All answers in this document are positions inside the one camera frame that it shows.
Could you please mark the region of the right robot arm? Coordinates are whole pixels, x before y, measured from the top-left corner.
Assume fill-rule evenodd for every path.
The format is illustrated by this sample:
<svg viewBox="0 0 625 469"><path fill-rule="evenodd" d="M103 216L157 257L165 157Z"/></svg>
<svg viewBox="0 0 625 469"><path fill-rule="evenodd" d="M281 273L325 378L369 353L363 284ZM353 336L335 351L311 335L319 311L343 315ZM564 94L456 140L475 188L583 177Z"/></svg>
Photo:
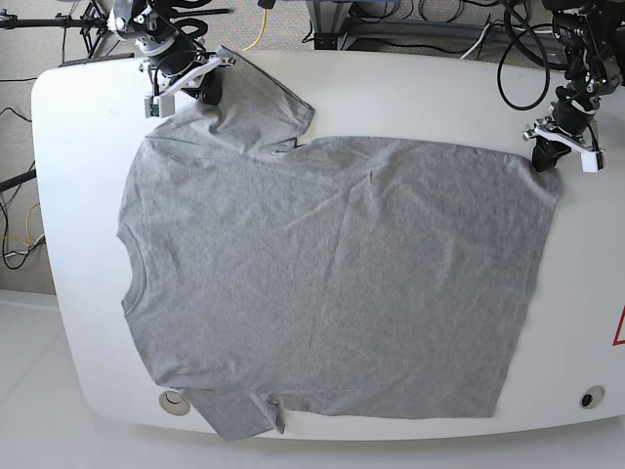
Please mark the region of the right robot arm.
<svg viewBox="0 0 625 469"><path fill-rule="evenodd" d="M178 79L205 64L212 53L201 37L208 24L200 17L206 1L116 1L107 20L119 39L137 45L149 62L151 95L160 95L158 75Z"/></svg>

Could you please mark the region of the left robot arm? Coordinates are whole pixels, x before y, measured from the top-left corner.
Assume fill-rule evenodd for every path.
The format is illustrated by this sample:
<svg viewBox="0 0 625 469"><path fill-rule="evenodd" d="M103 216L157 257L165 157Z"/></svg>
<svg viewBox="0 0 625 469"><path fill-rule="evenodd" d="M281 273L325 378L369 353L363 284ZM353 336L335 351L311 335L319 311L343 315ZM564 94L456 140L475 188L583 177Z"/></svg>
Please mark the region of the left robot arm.
<svg viewBox="0 0 625 469"><path fill-rule="evenodd" d="M565 86L556 89L550 113L530 130L535 140L532 165L553 169L575 151L585 172L604 167L595 114L601 97L624 85L624 3L622 1L545 1L552 33L563 45Z"/></svg>

